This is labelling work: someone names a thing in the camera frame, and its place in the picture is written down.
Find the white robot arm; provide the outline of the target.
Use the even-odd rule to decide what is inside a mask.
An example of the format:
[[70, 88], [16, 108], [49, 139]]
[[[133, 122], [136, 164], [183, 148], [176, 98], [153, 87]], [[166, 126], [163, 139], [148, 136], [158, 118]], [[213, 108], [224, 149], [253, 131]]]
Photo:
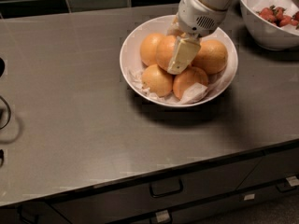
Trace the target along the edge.
[[225, 19], [233, 0], [180, 0], [178, 12], [170, 25], [176, 39], [171, 59], [166, 67], [169, 74], [184, 71], [200, 50], [200, 40], [214, 33]]

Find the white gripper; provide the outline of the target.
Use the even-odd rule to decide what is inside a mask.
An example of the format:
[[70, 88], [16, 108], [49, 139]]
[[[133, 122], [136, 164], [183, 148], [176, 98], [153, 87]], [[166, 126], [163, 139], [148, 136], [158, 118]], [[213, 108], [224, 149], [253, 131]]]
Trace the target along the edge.
[[182, 73], [200, 50], [200, 41], [193, 37], [212, 34], [225, 18], [226, 0], [180, 0], [178, 15], [167, 29], [176, 39], [173, 55], [167, 67], [171, 75]]

